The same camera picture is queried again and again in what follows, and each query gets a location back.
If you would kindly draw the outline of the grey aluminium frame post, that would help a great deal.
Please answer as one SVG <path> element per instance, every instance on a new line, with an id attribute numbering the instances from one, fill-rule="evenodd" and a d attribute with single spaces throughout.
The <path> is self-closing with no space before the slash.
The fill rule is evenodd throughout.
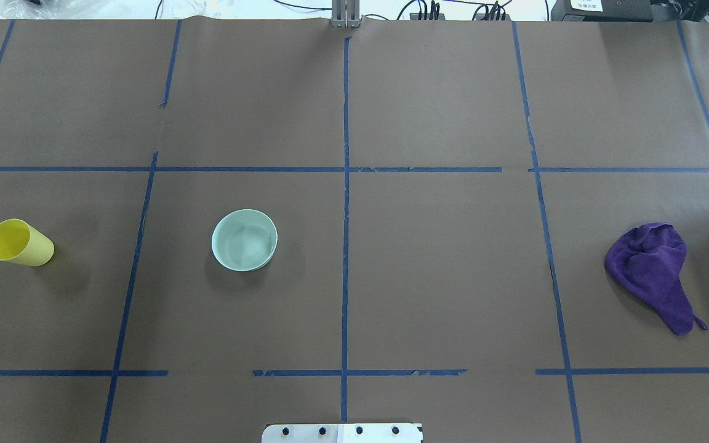
<path id="1" fill-rule="evenodd" d="M 360 0 L 333 0 L 331 2 L 331 26 L 333 28 L 359 28 L 363 16 Z"/>

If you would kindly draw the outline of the mint green bowl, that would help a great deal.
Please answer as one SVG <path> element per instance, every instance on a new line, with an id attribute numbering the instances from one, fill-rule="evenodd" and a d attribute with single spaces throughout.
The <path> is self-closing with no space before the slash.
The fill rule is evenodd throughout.
<path id="1" fill-rule="evenodd" d="M 250 272 L 272 260 L 278 239 L 278 227 L 270 216 L 255 209 L 239 209 L 217 222 L 210 246 L 220 266 Z"/>

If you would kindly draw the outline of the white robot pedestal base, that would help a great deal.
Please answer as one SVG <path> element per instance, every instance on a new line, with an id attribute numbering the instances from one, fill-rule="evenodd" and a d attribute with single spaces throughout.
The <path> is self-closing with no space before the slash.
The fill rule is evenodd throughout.
<path id="1" fill-rule="evenodd" d="M 265 427 L 262 442 L 423 442 L 416 423 L 273 424 Z"/>

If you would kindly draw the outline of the purple cloth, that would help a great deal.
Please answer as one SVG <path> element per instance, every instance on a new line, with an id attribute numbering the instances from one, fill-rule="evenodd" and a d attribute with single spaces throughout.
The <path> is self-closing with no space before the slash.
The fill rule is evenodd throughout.
<path id="1" fill-rule="evenodd" d="M 672 224 L 647 223 L 620 236 L 607 251 L 608 275 L 659 315 L 675 335 L 684 336 L 694 326 L 707 330 L 695 315 L 681 283 L 687 244 Z"/>

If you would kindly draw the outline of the yellow plastic cup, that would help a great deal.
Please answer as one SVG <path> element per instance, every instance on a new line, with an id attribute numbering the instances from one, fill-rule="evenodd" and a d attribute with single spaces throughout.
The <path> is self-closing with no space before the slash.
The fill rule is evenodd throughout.
<path id="1" fill-rule="evenodd" d="M 0 222 L 0 261 L 37 267 L 53 258 L 53 241 L 27 222 L 11 218 Z"/>

